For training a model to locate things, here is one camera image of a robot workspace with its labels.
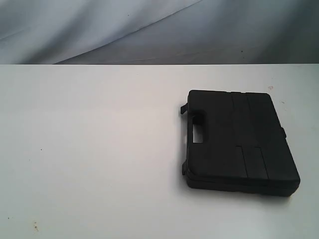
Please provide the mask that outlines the white backdrop cloth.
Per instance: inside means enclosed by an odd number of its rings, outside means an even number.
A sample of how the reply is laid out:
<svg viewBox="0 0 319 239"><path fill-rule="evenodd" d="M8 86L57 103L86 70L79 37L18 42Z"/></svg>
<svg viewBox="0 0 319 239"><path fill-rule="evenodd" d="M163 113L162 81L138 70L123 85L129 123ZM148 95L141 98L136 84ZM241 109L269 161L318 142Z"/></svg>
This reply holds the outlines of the white backdrop cloth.
<svg viewBox="0 0 319 239"><path fill-rule="evenodd" d="M3 0L2 64L319 61L316 0Z"/></svg>

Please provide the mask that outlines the black plastic carrying case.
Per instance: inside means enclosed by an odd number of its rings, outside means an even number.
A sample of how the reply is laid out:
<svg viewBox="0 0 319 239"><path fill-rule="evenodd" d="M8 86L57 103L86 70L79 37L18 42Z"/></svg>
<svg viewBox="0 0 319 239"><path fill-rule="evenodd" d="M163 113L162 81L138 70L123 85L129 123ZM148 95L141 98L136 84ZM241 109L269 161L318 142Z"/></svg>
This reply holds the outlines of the black plastic carrying case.
<svg viewBox="0 0 319 239"><path fill-rule="evenodd" d="M301 179L267 93L191 90L182 175L193 189L289 197Z"/></svg>

